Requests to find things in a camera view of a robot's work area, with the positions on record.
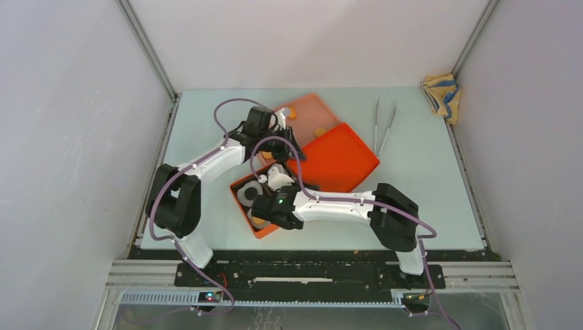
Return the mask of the black sandwich cookie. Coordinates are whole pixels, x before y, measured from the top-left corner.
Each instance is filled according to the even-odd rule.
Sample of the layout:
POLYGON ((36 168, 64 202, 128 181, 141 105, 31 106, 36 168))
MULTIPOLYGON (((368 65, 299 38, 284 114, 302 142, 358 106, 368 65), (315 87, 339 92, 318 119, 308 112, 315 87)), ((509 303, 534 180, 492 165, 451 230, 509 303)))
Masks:
POLYGON ((248 201, 254 201, 257 196, 262 195, 262 194, 263 194, 263 190, 262 189, 257 189, 255 187, 251 187, 251 188, 248 188, 248 189, 245 190, 244 197, 248 201))

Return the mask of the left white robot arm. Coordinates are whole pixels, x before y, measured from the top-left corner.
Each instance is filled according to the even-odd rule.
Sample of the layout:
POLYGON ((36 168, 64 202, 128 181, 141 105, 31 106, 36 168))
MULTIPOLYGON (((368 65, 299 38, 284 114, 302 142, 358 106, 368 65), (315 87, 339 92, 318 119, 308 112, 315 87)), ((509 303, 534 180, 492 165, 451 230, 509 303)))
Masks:
POLYGON ((145 211, 149 229, 170 232, 167 239, 185 261, 194 264, 190 276, 199 285, 209 286, 217 277, 217 267, 209 263, 212 248, 198 229, 204 187, 261 151, 271 153, 280 163, 291 158, 304 161, 293 129, 286 123, 289 113, 287 108, 272 111, 252 107, 246 120, 231 131, 225 130, 222 141, 205 155, 180 166, 162 164, 156 170, 145 211))

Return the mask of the metal tongs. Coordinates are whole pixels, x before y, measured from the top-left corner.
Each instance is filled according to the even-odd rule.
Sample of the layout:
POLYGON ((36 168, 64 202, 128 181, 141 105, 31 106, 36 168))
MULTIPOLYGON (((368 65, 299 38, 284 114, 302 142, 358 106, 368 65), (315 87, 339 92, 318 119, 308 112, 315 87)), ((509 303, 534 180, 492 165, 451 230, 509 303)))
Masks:
POLYGON ((375 108, 374 108, 374 122, 373 122, 373 152, 376 156, 380 156, 384 147, 386 145, 386 141, 388 139, 388 135, 391 131, 391 127, 393 125, 397 109, 399 106, 399 102, 396 102, 391 108, 390 113, 388 115, 387 123, 382 126, 381 125, 381 104, 380 104, 380 97, 377 98, 375 108))

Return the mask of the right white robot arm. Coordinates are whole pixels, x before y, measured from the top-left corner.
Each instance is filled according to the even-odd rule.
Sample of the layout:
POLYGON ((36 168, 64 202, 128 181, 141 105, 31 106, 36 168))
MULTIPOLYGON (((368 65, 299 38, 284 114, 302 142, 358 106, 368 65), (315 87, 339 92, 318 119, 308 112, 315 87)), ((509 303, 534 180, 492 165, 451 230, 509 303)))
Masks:
POLYGON ((324 220, 369 227, 383 247, 396 253, 403 284, 418 287, 428 277, 418 246, 419 206, 390 184, 348 193, 283 186, 273 195, 257 196, 251 214, 285 230, 324 220))

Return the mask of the pink cookie tray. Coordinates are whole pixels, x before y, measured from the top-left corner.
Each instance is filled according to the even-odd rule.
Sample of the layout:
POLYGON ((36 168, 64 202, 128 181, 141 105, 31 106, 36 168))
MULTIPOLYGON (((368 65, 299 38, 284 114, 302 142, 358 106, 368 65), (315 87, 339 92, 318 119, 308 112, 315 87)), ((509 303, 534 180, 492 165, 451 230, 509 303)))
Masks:
POLYGON ((294 138, 300 148, 305 147, 317 138, 314 135, 314 131, 317 128, 322 127, 330 131, 342 123, 317 93, 307 93, 275 107, 274 110, 277 111, 284 107, 293 107, 296 110, 296 119, 290 120, 287 116, 286 125, 293 128, 294 138))

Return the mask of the orange box lid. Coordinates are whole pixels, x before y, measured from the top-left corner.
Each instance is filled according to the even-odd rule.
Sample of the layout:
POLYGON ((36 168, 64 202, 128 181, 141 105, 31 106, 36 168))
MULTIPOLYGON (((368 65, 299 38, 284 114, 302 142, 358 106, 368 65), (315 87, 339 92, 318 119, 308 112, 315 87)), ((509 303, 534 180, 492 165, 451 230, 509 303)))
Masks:
POLYGON ((379 165, 379 158, 347 124, 341 123, 323 136, 301 148, 305 161, 294 159, 287 166, 302 168, 305 184, 327 192, 349 193, 355 190, 379 165))

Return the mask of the orange cookie box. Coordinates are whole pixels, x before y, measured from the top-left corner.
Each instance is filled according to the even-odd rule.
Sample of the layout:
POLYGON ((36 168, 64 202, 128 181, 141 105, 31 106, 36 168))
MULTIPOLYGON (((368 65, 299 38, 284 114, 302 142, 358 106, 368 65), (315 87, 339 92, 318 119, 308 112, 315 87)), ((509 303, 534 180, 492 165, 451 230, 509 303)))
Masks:
MULTIPOLYGON (((237 190, 240 189, 244 184, 246 184, 247 182, 250 182, 250 181, 256 181, 256 178, 255 178, 255 176, 253 176, 253 174, 250 174, 244 178, 241 178, 239 181, 232 183, 230 185, 230 191, 231 191, 232 196, 234 197, 237 205, 239 206, 241 212, 243 213, 243 216, 245 217, 245 220, 246 220, 249 228, 251 229, 253 235, 257 239, 262 239, 262 238, 266 237, 267 235, 275 232, 276 230, 279 230, 280 227, 271 223, 268 227, 266 227, 262 230, 255 230, 251 226, 251 223, 250 223, 250 220, 248 219, 248 216, 252 215, 252 212, 251 212, 252 208, 242 206, 237 199, 237 190)), ((271 197, 271 196, 274 196, 276 194, 275 191, 270 190, 267 186, 262 185, 262 187, 263 187, 263 195, 271 197)))

